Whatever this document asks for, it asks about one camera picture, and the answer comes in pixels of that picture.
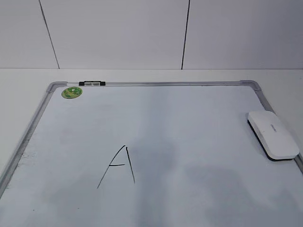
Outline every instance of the table surface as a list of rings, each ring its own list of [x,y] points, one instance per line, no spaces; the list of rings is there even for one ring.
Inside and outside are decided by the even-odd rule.
[[[54,81],[175,82],[255,80],[303,150],[303,70],[0,70],[0,172]]]

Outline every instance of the white eraser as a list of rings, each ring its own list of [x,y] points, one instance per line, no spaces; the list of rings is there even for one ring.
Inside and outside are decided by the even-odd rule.
[[[248,121],[269,159],[288,160],[299,154],[296,142],[273,112],[249,112]]]

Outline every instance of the whiteboard surface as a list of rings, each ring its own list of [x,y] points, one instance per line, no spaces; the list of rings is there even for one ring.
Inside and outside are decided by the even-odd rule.
[[[250,87],[58,88],[0,200],[0,226],[302,226],[303,177],[247,124]],[[109,162],[126,144],[102,181]]]

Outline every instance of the round sticker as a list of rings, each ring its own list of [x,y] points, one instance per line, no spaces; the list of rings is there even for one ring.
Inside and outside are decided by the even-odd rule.
[[[62,92],[63,98],[77,98],[82,94],[80,87],[69,87]]]

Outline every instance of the tile grout line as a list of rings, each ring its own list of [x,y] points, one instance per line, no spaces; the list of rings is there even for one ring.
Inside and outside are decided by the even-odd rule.
[[[56,55],[56,52],[55,52],[55,48],[53,47],[53,41],[52,41],[52,38],[51,38],[51,34],[49,33],[49,29],[48,29],[47,22],[46,22],[46,19],[45,19],[45,15],[44,15],[44,11],[43,11],[43,8],[42,8],[42,4],[41,4],[40,0],[38,0],[38,1],[39,1],[39,4],[40,4],[40,9],[41,9],[41,13],[42,13],[42,16],[43,16],[43,20],[44,20],[44,23],[45,23],[45,26],[46,26],[46,29],[47,29],[47,32],[48,32],[48,36],[49,36],[49,39],[50,39],[51,44],[52,44],[53,53],[55,55],[55,59],[56,59],[57,65],[58,65],[58,69],[60,69],[59,62],[58,62],[58,59],[57,59],[57,55]]]
[[[183,62],[184,62],[184,53],[185,53],[186,36],[187,36],[187,26],[188,26],[188,18],[189,18],[189,8],[190,8],[190,0],[188,0],[187,18],[186,18],[186,28],[185,28],[185,35],[184,35],[184,45],[183,45],[183,55],[182,55],[181,69],[183,69]]]

